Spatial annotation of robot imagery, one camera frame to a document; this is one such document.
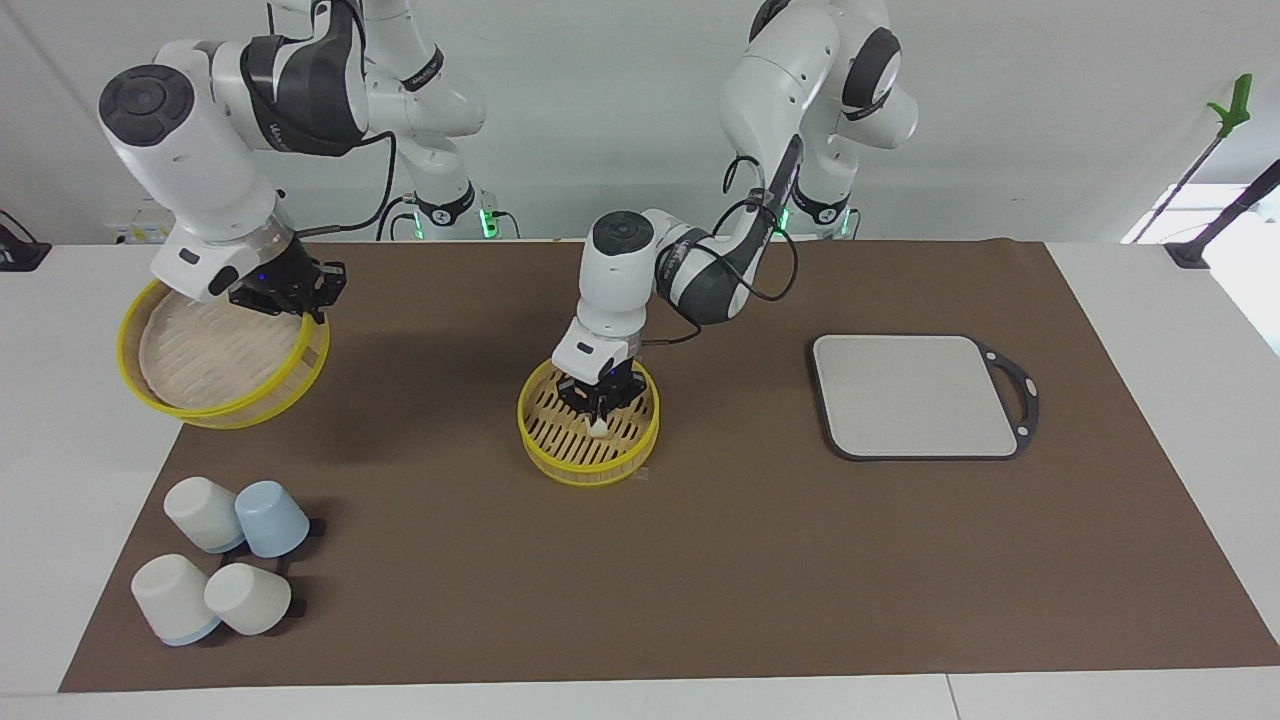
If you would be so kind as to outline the black angled stand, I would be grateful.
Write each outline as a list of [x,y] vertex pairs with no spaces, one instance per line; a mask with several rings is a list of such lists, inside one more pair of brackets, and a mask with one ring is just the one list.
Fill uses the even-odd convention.
[[1164,243],[1165,252],[1181,269],[1208,270],[1211,265],[1204,259],[1206,250],[1240,217],[1253,213],[1265,224],[1280,224],[1280,199],[1271,199],[1279,190],[1280,158],[1260,173],[1193,240]]

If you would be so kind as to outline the light blue plastic cup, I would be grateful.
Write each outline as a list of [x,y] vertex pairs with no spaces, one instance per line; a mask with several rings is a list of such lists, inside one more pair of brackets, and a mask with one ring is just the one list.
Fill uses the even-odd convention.
[[243,488],[234,501],[250,552],[260,559],[279,559],[297,550],[311,530],[310,518],[276,480],[259,480]]

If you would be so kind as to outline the yellow rimmed bamboo steamer basket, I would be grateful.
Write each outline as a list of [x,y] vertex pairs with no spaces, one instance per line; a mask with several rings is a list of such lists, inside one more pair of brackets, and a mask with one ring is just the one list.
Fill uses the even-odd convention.
[[532,465],[552,480],[572,487],[605,487],[628,479],[650,457],[660,428],[660,396],[643,365],[644,392],[608,415],[607,433],[590,434],[588,419],[557,393],[566,374],[552,360],[530,373],[520,391],[516,421]]

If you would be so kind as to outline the white box yellow label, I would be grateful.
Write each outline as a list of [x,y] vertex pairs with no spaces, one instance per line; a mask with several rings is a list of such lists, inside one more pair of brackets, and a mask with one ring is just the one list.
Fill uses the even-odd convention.
[[175,225],[174,215],[159,205],[124,211],[110,224],[115,243],[164,243]]

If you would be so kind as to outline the yellow rimmed bamboo steamer lid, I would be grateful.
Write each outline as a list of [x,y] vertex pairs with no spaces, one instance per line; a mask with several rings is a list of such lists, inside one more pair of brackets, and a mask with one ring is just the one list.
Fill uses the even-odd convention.
[[146,406],[187,425],[238,430],[293,407],[328,360],[330,329],[311,316],[200,304],[160,281],[125,311],[116,364]]

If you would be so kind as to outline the black clamp device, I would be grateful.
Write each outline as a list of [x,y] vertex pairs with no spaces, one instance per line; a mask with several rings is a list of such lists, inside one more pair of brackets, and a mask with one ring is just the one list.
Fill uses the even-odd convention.
[[35,272],[52,250],[9,211],[0,209],[0,272]]

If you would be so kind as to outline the brown table mat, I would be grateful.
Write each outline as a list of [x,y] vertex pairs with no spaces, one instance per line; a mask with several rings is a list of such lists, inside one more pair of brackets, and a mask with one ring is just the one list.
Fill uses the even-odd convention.
[[[351,243],[333,346],[289,411],[184,428],[64,692],[1280,665],[1046,246],[806,243],[780,304],[643,364],[645,474],[538,471],[517,396],[577,299],[572,243]],[[964,334],[1025,368],[1005,461],[851,462],[808,366],[835,333]],[[326,521],[303,618],[169,648],[132,594],[187,539],[180,479],[279,480]]]

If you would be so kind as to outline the white plastic cup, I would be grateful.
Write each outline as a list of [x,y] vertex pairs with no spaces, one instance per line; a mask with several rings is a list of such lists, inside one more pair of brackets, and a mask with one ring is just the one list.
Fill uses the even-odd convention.
[[131,592],[152,633],[169,647],[182,647],[221,624],[205,602],[207,583],[209,577],[186,556],[165,553],[134,573]]
[[244,562],[216,570],[204,589],[207,609],[242,635],[273,629],[287,614],[293,593],[289,582]]
[[225,553],[244,543],[236,496],[206,477],[187,477],[165,495],[163,510],[205,553]]

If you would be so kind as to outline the black cup rack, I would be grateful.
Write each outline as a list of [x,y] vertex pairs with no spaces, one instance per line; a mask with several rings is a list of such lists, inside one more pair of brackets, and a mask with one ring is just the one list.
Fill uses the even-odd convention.
[[297,587],[296,582],[291,578],[291,571],[293,566],[303,559],[303,556],[316,544],[316,542],[323,538],[326,533],[326,523],[323,519],[312,518],[311,530],[307,539],[291,553],[282,556],[279,559],[260,559],[250,552],[250,546],[247,541],[239,547],[221,553],[218,569],[224,568],[233,562],[244,562],[256,568],[261,568],[268,571],[273,571],[276,575],[284,577],[292,588],[293,600],[285,614],[285,616],[269,632],[259,635],[279,635],[284,632],[285,626],[293,621],[298,621],[305,618],[308,611],[308,601],[303,592]]

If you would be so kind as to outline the green tipped thin pole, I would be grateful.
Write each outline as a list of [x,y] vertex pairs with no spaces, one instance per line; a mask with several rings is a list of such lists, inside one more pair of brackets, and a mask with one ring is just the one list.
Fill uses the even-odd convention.
[[1181,177],[1160,199],[1160,202],[1147,217],[1144,224],[1134,233],[1128,243],[1138,243],[1146,237],[1149,228],[1171,206],[1175,197],[1190,183],[1201,168],[1212,158],[1215,151],[1230,137],[1238,127],[1251,119],[1249,100],[1254,76],[1252,73],[1240,74],[1233,83],[1231,97],[1226,106],[1220,102],[1207,102],[1206,106],[1219,118],[1219,128],[1199,154],[1199,156],[1187,168]]

